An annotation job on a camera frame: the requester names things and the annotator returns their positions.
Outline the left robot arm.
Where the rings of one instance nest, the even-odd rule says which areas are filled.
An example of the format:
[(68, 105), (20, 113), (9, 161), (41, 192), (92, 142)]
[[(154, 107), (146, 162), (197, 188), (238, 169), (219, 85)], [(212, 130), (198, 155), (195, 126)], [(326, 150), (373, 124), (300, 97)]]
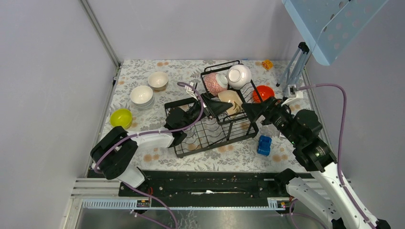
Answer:
[(165, 125), (159, 129), (130, 133), (116, 126), (90, 151), (94, 171), (107, 180), (118, 179), (129, 184), (136, 196), (143, 196), (148, 191), (148, 184), (141, 169), (130, 163), (135, 153), (175, 147), (186, 138), (185, 131), (210, 111), (220, 115), (232, 107), (232, 103), (215, 101), (202, 94), (186, 111), (180, 107), (171, 108)]

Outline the pink patterned bowl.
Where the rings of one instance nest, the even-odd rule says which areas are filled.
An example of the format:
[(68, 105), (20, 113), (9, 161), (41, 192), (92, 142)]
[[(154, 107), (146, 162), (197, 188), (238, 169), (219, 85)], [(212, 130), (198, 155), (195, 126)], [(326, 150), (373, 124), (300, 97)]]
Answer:
[(226, 91), (228, 88), (228, 80), (226, 76), (220, 73), (210, 73), (206, 75), (203, 82), (205, 83), (207, 91), (215, 97), (220, 92)]

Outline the white ribbed bowl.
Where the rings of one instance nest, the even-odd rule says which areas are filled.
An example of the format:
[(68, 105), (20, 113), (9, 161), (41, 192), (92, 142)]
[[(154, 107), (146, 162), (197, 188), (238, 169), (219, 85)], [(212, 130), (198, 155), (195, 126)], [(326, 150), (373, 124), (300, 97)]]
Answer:
[(144, 103), (144, 104), (137, 104), (132, 102), (131, 107), (134, 109), (138, 109), (138, 110), (147, 110), (153, 107), (154, 105), (154, 98), (151, 98), (148, 102)]
[(154, 98), (153, 90), (146, 85), (141, 85), (134, 88), (130, 95), (130, 100), (137, 104), (144, 104), (148, 102), (151, 98)]

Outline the cream floral bowl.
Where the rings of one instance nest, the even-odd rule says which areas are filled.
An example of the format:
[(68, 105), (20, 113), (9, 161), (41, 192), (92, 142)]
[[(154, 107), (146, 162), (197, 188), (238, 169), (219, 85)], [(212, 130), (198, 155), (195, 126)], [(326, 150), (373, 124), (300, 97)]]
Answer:
[(148, 77), (148, 84), (155, 91), (165, 90), (168, 81), (168, 74), (165, 72), (154, 72)]

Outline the white bowl top tier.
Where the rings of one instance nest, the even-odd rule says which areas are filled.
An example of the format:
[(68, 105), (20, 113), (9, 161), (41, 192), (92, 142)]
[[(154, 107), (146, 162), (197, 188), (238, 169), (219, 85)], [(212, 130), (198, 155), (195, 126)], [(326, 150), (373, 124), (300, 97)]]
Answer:
[(237, 64), (230, 67), (226, 78), (230, 87), (239, 90), (251, 81), (252, 74), (247, 66)]

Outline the black wire dish rack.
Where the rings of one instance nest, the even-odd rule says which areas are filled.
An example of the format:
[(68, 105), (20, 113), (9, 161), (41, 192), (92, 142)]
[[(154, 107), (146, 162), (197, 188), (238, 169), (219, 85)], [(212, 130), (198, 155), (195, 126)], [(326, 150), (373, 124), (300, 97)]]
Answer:
[(205, 80), (209, 74), (224, 74), (235, 65), (242, 63), (240, 60), (225, 62), (206, 67), (201, 72), (200, 78), (205, 89), (202, 96), (206, 107), (197, 123), (177, 134), (180, 139), (175, 140), (171, 146), (176, 157), (183, 158), (256, 137), (259, 132), (257, 124), (249, 120), (240, 106), (242, 103), (254, 102), (253, 93), (257, 92), (255, 84), (250, 81), (240, 89), (228, 86), (232, 98), (221, 100), (209, 92)]

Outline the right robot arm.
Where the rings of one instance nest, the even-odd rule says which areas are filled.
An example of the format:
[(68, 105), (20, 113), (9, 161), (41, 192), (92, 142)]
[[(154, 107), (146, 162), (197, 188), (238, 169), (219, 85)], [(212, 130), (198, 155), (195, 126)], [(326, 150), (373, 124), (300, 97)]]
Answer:
[(290, 113), (283, 101), (270, 97), (261, 103), (241, 105), (250, 121), (264, 117), (262, 125), (273, 125), (293, 145), (295, 159), (321, 184), (326, 200), (304, 184), (291, 169), (285, 169), (274, 183), (275, 193), (295, 197), (315, 213), (326, 229), (388, 229), (386, 220), (375, 217), (360, 201), (342, 174), (337, 157), (319, 138), (322, 124), (312, 110)]

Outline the beige bowl top tier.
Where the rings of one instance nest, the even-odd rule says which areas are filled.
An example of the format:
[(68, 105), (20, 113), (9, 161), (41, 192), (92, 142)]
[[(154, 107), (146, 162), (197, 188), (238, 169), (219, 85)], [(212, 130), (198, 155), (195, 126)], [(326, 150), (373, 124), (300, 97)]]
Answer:
[(241, 105), (242, 105), (242, 100), (240, 99), (239, 95), (237, 92), (232, 91), (232, 90), (225, 90), (220, 93), (218, 93), (218, 98), (221, 102), (227, 102), (231, 103), (232, 106), (231, 108), (226, 110), (226, 113), (234, 118), (235, 115), (241, 113), (243, 111)]

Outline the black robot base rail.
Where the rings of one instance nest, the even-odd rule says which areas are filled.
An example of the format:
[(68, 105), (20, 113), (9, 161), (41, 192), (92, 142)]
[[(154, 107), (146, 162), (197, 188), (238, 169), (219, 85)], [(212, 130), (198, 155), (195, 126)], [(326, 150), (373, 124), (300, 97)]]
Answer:
[(277, 173), (145, 170), (138, 189), (168, 207), (266, 207), (268, 198), (292, 197), (278, 183)]

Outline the lime green bowl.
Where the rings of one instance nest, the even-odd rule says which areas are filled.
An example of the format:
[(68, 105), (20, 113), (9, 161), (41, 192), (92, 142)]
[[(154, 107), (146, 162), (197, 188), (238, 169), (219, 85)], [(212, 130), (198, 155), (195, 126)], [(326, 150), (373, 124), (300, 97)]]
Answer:
[(124, 129), (128, 129), (133, 122), (132, 113), (125, 108), (117, 109), (111, 114), (109, 122), (113, 127), (121, 126)]

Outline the orange bowl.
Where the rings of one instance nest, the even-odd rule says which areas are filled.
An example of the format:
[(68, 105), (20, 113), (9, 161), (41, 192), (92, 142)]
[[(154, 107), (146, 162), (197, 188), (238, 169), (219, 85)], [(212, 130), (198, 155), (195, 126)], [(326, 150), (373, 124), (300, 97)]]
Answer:
[(268, 87), (268, 86), (266, 86), (266, 85), (259, 85), (259, 86), (257, 86), (256, 89), (253, 90), (252, 96), (253, 96), (254, 94), (257, 94), (257, 95), (261, 95), (261, 94), (271, 94), (271, 95), (275, 96), (275, 92), (273, 91), (273, 89), (270, 88), (270, 87)]
[(261, 94), (261, 95), (254, 94), (254, 95), (252, 96), (252, 98), (253, 98), (253, 100), (254, 100), (255, 103), (264, 102), (265, 100), (267, 100), (267, 99), (270, 98), (270, 97), (274, 97), (274, 96), (271, 95), (271, 94)]

